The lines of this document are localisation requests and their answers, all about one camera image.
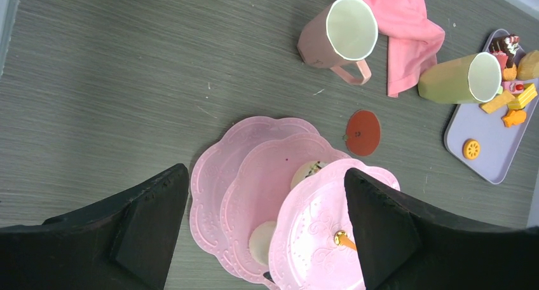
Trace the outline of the pink mug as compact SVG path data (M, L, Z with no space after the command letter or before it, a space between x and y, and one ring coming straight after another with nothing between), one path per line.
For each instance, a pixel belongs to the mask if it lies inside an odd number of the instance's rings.
M351 85L372 77L366 58L378 41L378 23L363 0L335 0L306 24L297 49L309 66L330 69Z

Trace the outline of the chocolate cake slice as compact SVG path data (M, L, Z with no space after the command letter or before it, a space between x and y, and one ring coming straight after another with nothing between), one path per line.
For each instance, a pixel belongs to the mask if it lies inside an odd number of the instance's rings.
M495 56L504 53L507 56L505 67L512 67L514 65L514 57L520 48L519 42L520 37L516 34L498 36L491 40L488 50L490 53L494 53Z

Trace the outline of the green mug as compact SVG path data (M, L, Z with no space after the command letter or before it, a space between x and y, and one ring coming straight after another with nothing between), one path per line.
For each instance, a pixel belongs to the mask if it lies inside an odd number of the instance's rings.
M501 66L488 52L437 64L421 74L419 95L439 104L483 103L501 86Z

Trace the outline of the golden round bun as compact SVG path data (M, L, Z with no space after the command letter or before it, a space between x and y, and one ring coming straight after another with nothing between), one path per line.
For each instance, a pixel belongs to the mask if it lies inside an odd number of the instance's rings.
M517 79L529 80L539 77L539 51L527 53L517 66Z

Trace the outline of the pink cloth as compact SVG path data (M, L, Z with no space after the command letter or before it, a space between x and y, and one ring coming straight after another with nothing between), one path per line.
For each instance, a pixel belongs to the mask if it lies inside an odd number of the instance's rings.
M379 32L388 37L387 95L396 98L437 65L445 31L428 19L425 0L363 1L371 7Z

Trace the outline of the orange fish-shaped cookie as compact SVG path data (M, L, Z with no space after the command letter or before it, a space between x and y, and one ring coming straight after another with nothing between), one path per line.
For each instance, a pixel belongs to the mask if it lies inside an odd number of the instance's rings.
M520 110L508 110L508 113L502 118L504 126L510 128L512 126L520 125L526 121L527 112L523 109Z

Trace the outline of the orange wafer bar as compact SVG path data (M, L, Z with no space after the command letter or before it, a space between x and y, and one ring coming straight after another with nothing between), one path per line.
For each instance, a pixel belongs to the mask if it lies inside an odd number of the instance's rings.
M489 102L480 105L480 108L487 114L492 114L509 102L515 99L515 96L508 90L504 90L501 94L496 95Z

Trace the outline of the yellow layered cake piece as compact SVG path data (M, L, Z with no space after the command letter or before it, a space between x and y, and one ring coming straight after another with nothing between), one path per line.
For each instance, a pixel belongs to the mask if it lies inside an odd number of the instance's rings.
M515 98L507 104L507 106L510 110L524 109L537 95L538 93L536 91L535 84L527 83L524 85L523 92L517 94Z

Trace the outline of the red round coaster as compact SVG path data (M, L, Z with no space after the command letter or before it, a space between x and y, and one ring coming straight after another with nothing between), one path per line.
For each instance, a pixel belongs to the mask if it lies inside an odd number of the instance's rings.
M355 112L346 126L345 144L357 156L369 156L379 146L381 125L377 116L365 109Z

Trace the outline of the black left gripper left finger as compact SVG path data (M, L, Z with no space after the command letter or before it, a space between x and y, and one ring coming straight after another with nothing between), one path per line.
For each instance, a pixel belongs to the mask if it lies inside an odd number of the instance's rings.
M1 228L1 288L163 289L188 193L178 163L40 225Z

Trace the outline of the sprinkled chocolate donut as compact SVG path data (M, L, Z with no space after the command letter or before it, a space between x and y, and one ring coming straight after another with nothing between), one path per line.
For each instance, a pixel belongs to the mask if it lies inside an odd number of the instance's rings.
M323 169L325 166L327 166L327 162L322 161L309 161L300 166L294 176L292 177L292 181L290 183L290 189L293 190L301 181L304 179L318 173L321 169Z

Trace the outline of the pink three-tier dessert stand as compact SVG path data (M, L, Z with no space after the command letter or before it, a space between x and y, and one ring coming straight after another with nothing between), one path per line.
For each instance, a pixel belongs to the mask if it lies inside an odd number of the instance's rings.
M327 162L290 189L297 169ZM363 170L389 187L396 177L334 149L300 118L255 116L233 125L196 162L190 229L231 275L269 289L363 289L344 175ZM249 252L260 224L276 221L268 266Z

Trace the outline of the small orange round cookie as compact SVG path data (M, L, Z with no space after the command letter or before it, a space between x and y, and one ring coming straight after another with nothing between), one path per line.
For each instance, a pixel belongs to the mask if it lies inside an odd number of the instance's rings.
M502 81L514 81L517 78L517 65L506 67L501 71Z

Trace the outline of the white round cake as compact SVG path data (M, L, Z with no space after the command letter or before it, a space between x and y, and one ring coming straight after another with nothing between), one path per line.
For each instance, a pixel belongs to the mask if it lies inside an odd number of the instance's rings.
M275 232L276 221L266 221L254 229L249 238L249 252L260 265L268 266L271 239Z

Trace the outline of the lavender serving tray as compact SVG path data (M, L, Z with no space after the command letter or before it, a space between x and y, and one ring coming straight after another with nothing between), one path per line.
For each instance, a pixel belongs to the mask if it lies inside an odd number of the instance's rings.
M466 166L491 184L500 184L507 175L538 98L524 107L523 123L507 128L502 118L508 108L484 112L479 104L458 104L444 134L446 149ZM480 152L475 159L464 156L464 145L469 139L479 142Z

